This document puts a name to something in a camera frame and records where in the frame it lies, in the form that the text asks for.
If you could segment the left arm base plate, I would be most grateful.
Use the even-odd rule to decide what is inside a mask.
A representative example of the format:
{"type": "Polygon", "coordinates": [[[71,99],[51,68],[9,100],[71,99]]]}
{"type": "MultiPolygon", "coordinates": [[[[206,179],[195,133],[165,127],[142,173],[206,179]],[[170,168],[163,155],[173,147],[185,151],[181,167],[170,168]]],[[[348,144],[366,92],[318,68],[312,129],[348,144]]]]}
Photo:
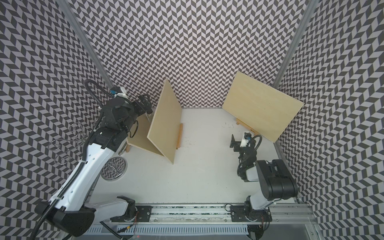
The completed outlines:
{"type": "Polygon", "coordinates": [[[137,222],[150,221],[153,209],[152,206],[137,206],[135,200],[125,196],[118,196],[117,198],[126,201],[128,203],[128,207],[123,215],[111,218],[112,222],[133,222],[134,220],[137,222]]]}

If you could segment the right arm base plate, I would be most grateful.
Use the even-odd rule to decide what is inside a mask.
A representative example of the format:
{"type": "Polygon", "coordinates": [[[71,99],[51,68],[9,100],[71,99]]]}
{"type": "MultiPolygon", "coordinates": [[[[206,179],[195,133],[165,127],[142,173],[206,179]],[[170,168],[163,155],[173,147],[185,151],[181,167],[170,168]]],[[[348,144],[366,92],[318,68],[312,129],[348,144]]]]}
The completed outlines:
{"type": "Polygon", "coordinates": [[[272,221],[269,209],[253,210],[251,207],[229,205],[225,207],[230,213],[232,222],[257,222],[265,223],[272,221]]]}

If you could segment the light plywood board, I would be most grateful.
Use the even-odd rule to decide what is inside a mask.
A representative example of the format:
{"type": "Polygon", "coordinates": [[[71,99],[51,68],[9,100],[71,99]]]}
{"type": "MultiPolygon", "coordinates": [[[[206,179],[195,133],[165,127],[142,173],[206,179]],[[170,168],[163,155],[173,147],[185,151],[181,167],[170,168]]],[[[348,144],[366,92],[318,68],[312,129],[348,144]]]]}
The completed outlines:
{"type": "Polygon", "coordinates": [[[142,149],[153,154],[163,156],[163,154],[156,148],[156,146],[148,139],[148,133],[150,129],[150,121],[147,115],[141,115],[137,118],[139,123],[138,130],[133,138],[127,137],[127,144],[139,149],[142,149]]]}
{"type": "Polygon", "coordinates": [[[164,86],[147,138],[172,164],[175,161],[182,107],[168,80],[164,86]]]}
{"type": "Polygon", "coordinates": [[[223,109],[275,143],[304,103],[237,72],[223,109]]]}

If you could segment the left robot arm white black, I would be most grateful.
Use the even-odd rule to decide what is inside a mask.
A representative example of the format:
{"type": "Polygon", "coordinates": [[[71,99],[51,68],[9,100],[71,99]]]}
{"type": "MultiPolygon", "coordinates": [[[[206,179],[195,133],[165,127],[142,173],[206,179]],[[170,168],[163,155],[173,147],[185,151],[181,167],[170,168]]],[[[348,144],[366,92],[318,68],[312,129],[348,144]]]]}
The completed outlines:
{"type": "Polygon", "coordinates": [[[100,116],[83,146],[82,157],[62,187],[35,208],[40,216],[30,238],[34,240],[44,222],[79,237],[95,223],[111,218],[134,221],[138,210],[136,202],[119,196],[116,200],[86,205],[92,186],[98,180],[110,158],[124,147],[126,139],[136,135],[132,127],[139,126],[138,117],[151,114],[152,104],[147,94],[130,101],[127,91],[114,86],[105,91],[93,80],[84,82],[86,90],[100,105],[100,116]]]}

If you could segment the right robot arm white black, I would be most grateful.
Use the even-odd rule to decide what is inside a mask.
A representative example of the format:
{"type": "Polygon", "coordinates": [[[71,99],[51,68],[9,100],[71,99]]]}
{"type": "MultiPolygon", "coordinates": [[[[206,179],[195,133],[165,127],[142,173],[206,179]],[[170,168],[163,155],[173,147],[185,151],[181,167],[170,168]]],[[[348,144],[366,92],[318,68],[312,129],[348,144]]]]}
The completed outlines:
{"type": "Polygon", "coordinates": [[[243,206],[230,205],[226,209],[233,222],[271,222],[269,207],[278,201],[296,198],[299,193],[297,183],[283,160],[257,159],[262,140],[261,135],[253,136],[250,132],[245,132],[240,141],[231,136],[230,148],[239,153],[238,177],[246,183],[260,185],[260,190],[248,196],[243,206]]]}

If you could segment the wooden easel with label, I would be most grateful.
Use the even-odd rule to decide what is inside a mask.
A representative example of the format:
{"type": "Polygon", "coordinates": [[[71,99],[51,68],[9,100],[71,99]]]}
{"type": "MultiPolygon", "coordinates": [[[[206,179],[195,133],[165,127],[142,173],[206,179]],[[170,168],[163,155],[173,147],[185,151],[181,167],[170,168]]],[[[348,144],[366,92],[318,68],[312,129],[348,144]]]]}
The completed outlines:
{"type": "Polygon", "coordinates": [[[248,126],[247,124],[245,124],[244,122],[242,122],[241,120],[239,119],[236,119],[236,124],[237,125],[241,125],[243,126],[244,128],[246,128],[248,131],[252,132],[254,135],[259,135],[260,133],[257,132],[255,129],[251,128],[250,126],[248,126]]]}

